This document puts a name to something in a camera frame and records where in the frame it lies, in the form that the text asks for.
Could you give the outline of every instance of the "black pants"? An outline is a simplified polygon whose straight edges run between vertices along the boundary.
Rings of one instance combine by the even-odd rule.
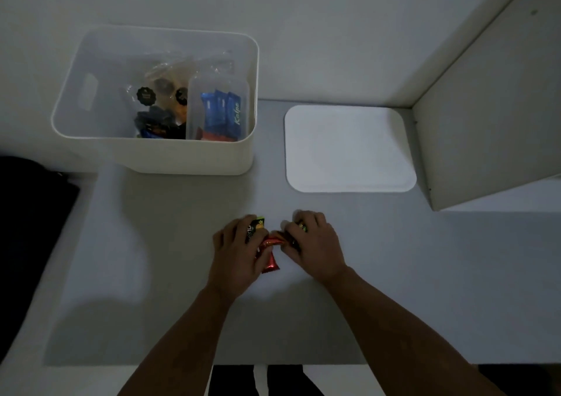
[[[269,365],[267,367],[269,396],[323,396],[304,374],[302,365]],[[215,365],[209,384],[209,396],[258,396],[253,365]]]

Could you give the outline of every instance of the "black round sticker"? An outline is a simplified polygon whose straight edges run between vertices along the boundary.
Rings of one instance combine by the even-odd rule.
[[[176,99],[180,105],[187,105],[187,88],[177,89]]]
[[[156,102],[156,93],[151,88],[140,88],[136,92],[136,97],[141,104],[150,107]]]

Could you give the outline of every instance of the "blue wrapper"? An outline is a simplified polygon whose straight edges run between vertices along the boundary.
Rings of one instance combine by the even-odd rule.
[[[226,126],[226,115],[218,108],[215,93],[201,93],[201,101],[205,105],[205,131],[222,135]]]
[[[241,127],[242,100],[235,93],[228,92],[226,102],[226,136],[239,139],[242,134]]]

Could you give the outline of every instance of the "small translucent container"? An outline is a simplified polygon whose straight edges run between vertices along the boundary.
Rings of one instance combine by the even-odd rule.
[[[228,74],[195,74],[189,80],[187,93],[187,132],[186,139],[196,139],[198,129],[205,130],[205,104],[201,99],[203,93],[232,92],[241,99],[240,137],[244,140],[249,134],[249,84],[246,80]]]

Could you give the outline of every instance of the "plastic container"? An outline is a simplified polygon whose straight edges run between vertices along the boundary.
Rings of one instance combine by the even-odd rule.
[[[127,102],[124,87],[138,71],[130,64],[170,53],[198,60],[224,52],[235,61],[230,78],[246,81],[249,88],[246,138],[215,142],[134,137],[136,110]],[[98,152],[103,159],[141,173],[242,174],[253,162],[258,67],[259,47],[243,34],[98,27],[78,47],[53,110],[52,127],[80,155]]]
[[[238,141],[249,134],[249,85],[247,81],[233,76],[221,74],[196,74],[189,81],[187,105],[187,138],[195,139],[198,129],[205,129],[205,104],[201,99],[203,93],[214,93],[219,90],[225,94],[232,92],[241,99],[240,130]]]

